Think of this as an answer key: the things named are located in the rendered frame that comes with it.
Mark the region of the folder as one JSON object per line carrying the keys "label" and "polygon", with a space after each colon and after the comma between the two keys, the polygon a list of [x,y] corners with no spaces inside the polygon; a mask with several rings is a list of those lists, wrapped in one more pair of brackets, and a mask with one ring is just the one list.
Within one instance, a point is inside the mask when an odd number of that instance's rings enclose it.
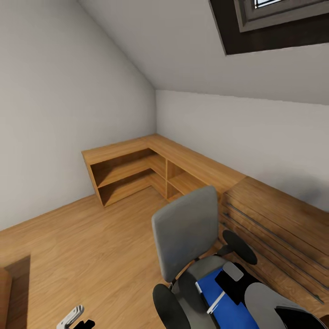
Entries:
{"label": "folder", "polygon": [[[195,283],[207,310],[223,292],[215,281],[220,271],[223,271],[223,267]],[[260,329],[244,304],[240,302],[236,305],[226,294],[220,298],[213,312],[209,314],[217,329]]]}

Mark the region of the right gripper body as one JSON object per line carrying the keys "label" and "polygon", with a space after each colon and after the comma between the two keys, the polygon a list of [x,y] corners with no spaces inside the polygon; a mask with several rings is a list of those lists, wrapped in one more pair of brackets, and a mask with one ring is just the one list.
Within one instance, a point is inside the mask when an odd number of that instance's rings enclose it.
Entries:
{"label": "right gripper body", "polygon": [[238,298],[238,296],[232,292],[232,291],[229,291],[225,284],[224,284],[224,275],[223,275],[223,271],[220,271],[219,274],[217,275],[217,277],[215,278],[215,281],[218,283],[218,285],[224,290],[224,292],[233,300],[233,302],[236,304],[236,305],[239,305],[240,304],[240,299]]}

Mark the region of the swivel chair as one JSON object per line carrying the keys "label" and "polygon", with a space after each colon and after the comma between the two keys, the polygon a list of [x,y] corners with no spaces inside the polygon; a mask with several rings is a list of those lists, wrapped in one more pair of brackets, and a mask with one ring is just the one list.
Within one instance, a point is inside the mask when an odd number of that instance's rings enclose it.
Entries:
{"label": "swivel chair", "polygon": [[[216,253],[199,258],[218,238],[218,198],[216,188],[192,191],[152,216],[152,229],[163,279],[153,300],[166,329],[217,329],[195,283],[224,266],[221,256],[235,252],[245,262],[256,265],[253,250],[234,232],[224,230],[227,242]],[[191,262],[190,266],[176,276]]]}

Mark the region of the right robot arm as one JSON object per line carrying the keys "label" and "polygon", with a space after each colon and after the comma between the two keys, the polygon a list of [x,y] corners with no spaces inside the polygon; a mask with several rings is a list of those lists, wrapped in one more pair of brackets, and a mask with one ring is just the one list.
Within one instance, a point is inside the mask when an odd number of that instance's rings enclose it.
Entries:
{"label": "right robot arm", "polygon": [[236,305],[244,304],[260,329],[326,329],[311,312],[277,294],[237,262],[227,262],[215,281]]}

